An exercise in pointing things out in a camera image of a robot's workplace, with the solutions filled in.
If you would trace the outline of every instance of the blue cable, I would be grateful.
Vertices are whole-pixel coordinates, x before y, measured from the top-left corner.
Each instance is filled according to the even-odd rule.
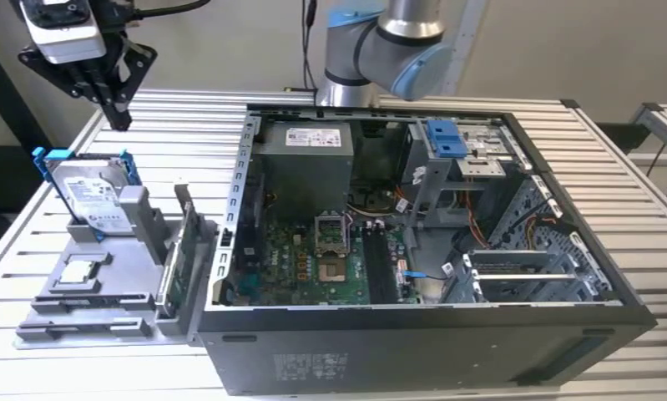
[[[402,273],[402,275],[405,277],[413,277],[413,278],[432,278],[433,280],[448,280],[448,278],[433,277],[433,276],[429,276],[426,273],[422,273],[422,272],[405,271]]]

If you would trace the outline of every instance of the hard drive label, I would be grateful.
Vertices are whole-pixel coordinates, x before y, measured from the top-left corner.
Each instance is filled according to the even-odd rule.
[[[109,181],[101,178],[71,177],[65,179],[73,205],[89,225],[105,233],[129,233],[131,221],[118,202],[118,193]]]

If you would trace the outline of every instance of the motherboard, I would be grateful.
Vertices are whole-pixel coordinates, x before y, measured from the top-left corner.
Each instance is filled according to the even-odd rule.
[[[241,276],[239,297],[257,306],[418,303],[401,272],[402,228],[345,215],[341,232],[330,217],[310,226],[267,222],[265,260]]]

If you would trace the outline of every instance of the label sticker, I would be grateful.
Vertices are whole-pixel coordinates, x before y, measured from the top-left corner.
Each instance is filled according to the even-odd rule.
[[[445,271],[448,277],[452,277],[456,274],[456,268],[453,267],[453,264],[449,262],[442,265],[442,270]]]
[[[341,130],[290,128],[287,130],[287,146],[341,148]]]
[[[91,227],[105,233],[133,232],[131,221],[109,181],[101,178],[71,177],[65,179],[65,183],[75,212],[89,221]]]
[[[274,354],[277,381],[342,380],[348,360],[348,353]]]
[[[396,205],[396,210],[401,213],[405,213],[405,210],[409,208],[410,202],[406,199],[398,201],[398,205]]]

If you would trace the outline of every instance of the orange wire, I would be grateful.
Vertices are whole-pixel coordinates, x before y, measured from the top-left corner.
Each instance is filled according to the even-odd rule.
[[[472,199],[469,197],[469,191],[465,191],[465,196],[466,196],[468,211],[469,211],[469,230],[472,231],[472,235],[476,238],[477,242],[480,242],[480,245],[482,245],[485,248],[489,248],[488,239],[482,234],[482,229],[477,224],[476,213],[472,210],[473,207],[472,207]]]

